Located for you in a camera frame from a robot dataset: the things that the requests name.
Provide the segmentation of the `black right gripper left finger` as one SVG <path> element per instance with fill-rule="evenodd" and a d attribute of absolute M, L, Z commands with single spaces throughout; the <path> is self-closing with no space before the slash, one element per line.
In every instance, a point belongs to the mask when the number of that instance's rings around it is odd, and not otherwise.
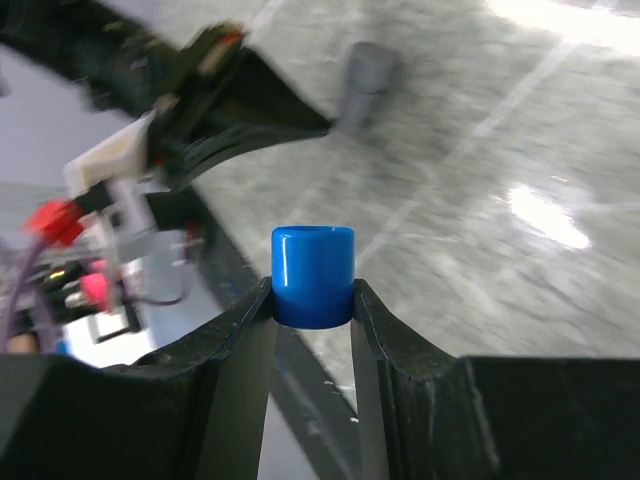
<path fill-rule="evenodd" d="M 276 340 L 271 283 L 131 365 L 1 359 L 5 479 L 253 479 Z"/>

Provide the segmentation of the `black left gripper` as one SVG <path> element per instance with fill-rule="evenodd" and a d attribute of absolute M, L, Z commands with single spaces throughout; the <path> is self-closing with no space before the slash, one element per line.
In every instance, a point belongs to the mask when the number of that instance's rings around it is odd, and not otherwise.
<path fill-rule="evenodd" d="M 147 164 L 164 165 L 171 189 L 186 188 L 236 156 L 332 127 L 259 52 L 244 47 L 245 37 L 241 24 L 221 22 L 182 48 L 162 39 L 150 43 L 158 63 Z"/>

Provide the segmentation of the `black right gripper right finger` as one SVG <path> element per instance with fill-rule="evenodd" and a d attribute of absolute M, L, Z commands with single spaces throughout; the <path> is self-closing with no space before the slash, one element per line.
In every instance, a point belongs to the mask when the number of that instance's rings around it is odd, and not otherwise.
<path fill-rule="evenodd" d="M 351 344 L 367 479 L 635 479 L 634 359 L 467 356 L 395 317 L 365 281 Z"/>

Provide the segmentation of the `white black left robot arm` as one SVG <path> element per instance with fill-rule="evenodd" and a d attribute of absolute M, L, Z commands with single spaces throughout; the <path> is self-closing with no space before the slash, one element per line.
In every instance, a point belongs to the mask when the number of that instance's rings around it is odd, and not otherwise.
<path fill-rule="evenodd" d="M 98 110 L 154 111 L 143 170 L 172 189 L 235 156 L 326 135 L 332 123 L 224 21 L 177 48 L 99 1 L 4 1 L 1 42 L 87 88 Z"/>

